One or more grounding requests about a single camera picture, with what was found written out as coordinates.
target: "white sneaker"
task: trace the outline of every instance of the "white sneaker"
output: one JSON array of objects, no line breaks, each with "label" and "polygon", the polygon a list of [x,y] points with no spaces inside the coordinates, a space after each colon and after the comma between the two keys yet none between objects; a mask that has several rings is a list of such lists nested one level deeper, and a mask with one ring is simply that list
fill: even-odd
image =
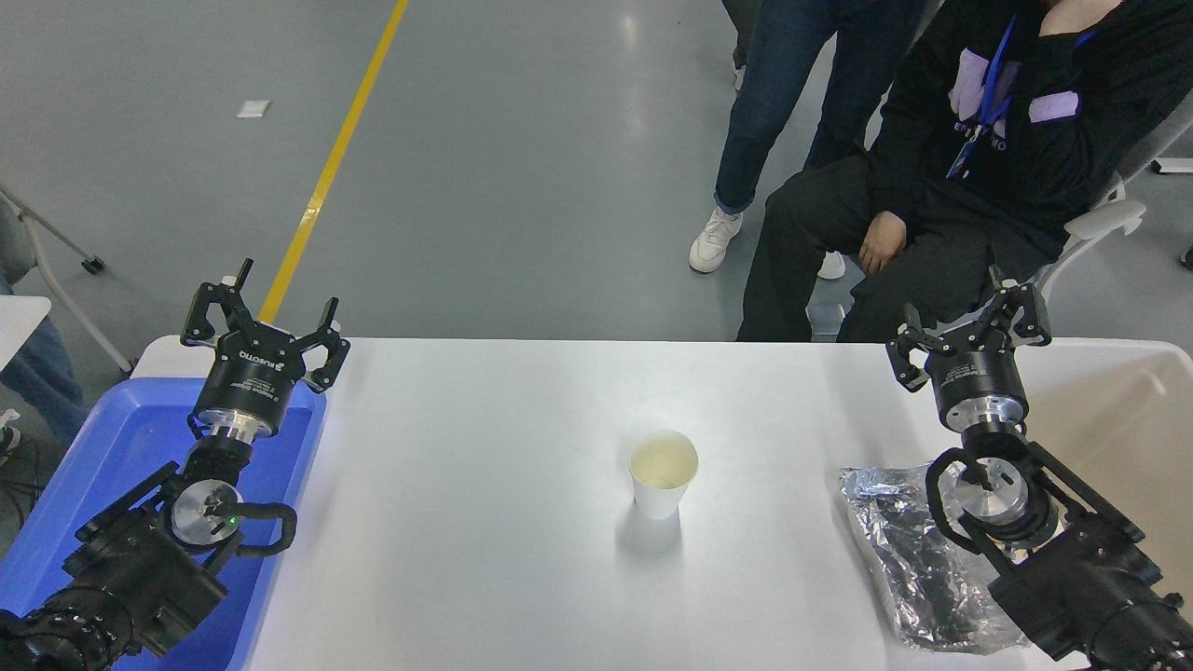
[{"label": "white sneaker", "polygon": [[845,277],[845,258],[841,257],[841,253],[829,252],[824,254],[824,263],[816,271],[816,276],[821,279],[841,279]]},{"label": "white sneaker", "polygon": [[727,215],[721,208],[713,208],[709,223],[696,236],[692,250],[687,253],[687,265],[697,272],[712,272],[725,260],[729,241],[742,229],[742,215]]}]

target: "blue plastic tray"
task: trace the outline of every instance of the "blue plastic tray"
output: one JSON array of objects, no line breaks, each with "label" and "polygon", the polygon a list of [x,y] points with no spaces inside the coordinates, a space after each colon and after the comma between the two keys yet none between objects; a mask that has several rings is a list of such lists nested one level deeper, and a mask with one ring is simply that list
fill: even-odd
[{"label": "blue plastic tray", "polygon": [[[104,394],[0,565],[0,608],[25,615],[64,587],[62,561],[78,549],[74,533],[134,485],[169,461],[185,463],[194,438],[186,414],[202,380],[142,377]],[[295,388],[278,435],[253,444],[253,462],[237,488],[245,500],[297,506],[327,401]],[[248,522],[246,542],[267,544],[277,523]],[[302,510],[298,510],[302,534]],[[210,616],[157,659],[125,657],[117,671],[239,671],[261,624],[278,560],[233,558],[220,572],[228,596]]]}]

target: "sleeve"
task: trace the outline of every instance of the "sleeve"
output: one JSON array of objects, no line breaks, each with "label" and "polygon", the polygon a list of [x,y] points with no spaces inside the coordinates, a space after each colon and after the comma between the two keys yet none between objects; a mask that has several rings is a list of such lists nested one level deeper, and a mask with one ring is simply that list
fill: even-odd
[{"label": "sleeve", "polygon": [[1039,38],[1007,112],[1007,158],[1016,166],[1009,195],[1028,203],[1063,192],[1096,197],[1124,153],[1188,91],[1193,41],[1179,32],[1149,35],[1150,55],[1124,45],[1121,53],[1139,59],[1106,64],[1088,91],[1084,82],[1094,78],[1083,78],[1075,62],[1078,36]]},{"label": "sleeve", "polygon": [[900,67],[883,105],[882,131],[870,150],[871,216],[891,211],[908,221],[923,198],[925,147],[934,129],[952,124],[948,90],[968,4],[947,0]]}]

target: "concrete floor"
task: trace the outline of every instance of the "concrete floor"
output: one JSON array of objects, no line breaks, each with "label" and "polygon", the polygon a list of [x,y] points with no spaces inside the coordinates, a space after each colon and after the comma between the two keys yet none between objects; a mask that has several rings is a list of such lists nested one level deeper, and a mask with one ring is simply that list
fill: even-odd
[{"label": "concrete floor", "polygon": [[[391,6],[0,0],[0,183],[107,261],[89,276],[47,240],[126,355],[177,333],[199,282],[246,256],[260,306]],[[694,0],[413,0],[278,324],[307,331],[336,295],[348,337],[731,339],[761,207],[716,273],[686,254],[711,209],[733,44],[721,8]],[[830,51],[761,195],[803,162]],[[273,105],[236,119],[248,99]],[[1193,352],[1193,273],[1175,263],[1193,244],[1191,184],[1131,185],[1144,226],[1058,285],[1056,334]],[[847,301],[857,277],[812,302]],[[36,271],[17,289],[47,291]],[[122,376],[61,307],[51,316],[94,400]],[[8,406],[24,408],[0,389]],[[61,449],[33,414],[48,475]]]}]

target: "paper cup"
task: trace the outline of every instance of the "paper cup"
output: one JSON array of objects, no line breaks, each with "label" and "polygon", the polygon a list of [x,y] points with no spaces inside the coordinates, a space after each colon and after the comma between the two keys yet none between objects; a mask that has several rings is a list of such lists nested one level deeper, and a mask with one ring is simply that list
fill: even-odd
[{"label": "paper cup", "polygon": [[675,431],[651,433],[630,451],[633,501],[651,519],[669,517],[696,478],[699,458],[687,436]]}]

